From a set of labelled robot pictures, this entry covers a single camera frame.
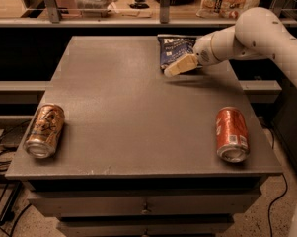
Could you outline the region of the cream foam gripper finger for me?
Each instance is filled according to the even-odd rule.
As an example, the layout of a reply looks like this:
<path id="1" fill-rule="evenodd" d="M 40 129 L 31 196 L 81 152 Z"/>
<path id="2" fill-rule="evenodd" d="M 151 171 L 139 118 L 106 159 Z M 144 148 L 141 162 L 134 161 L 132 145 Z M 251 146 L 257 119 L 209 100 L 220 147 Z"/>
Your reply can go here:
<path id="1" fill-rule="evenodd" d="M 164 74 L 167 77 L 173 77 L 197 67 L 198 61 L 194 54 L 185 54 L 180 57 L 177 61 L 170 64 L 165 70 Z"/>

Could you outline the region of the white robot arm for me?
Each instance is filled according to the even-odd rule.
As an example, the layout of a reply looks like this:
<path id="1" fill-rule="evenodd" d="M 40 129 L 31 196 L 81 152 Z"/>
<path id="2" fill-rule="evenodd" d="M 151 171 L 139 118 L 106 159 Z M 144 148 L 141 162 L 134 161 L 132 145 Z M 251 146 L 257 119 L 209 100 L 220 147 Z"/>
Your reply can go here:
<path id="1" fill-rule="evenodd" d="M 169 65 L 164 74 L 173 77 L 225 60 L 271 60 L 297 88 L 297 39 L 271 11 L 256 7 L 242 13 L 235 25 L 198 38 L 192 54 Z"/>

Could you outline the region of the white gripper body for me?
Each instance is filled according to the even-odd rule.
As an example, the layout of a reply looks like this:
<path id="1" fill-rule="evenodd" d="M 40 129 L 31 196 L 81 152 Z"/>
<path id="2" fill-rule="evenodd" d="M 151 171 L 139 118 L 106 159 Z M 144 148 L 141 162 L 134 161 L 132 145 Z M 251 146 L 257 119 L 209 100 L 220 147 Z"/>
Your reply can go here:
<path id="1" fill-rule="evenodd" d="M 218 64 L 220 60 L 214 55 L 212 48 L 214 34 L 207 34 L 199 37 L 193 47 L 198 63 L 202 66 Z"/>

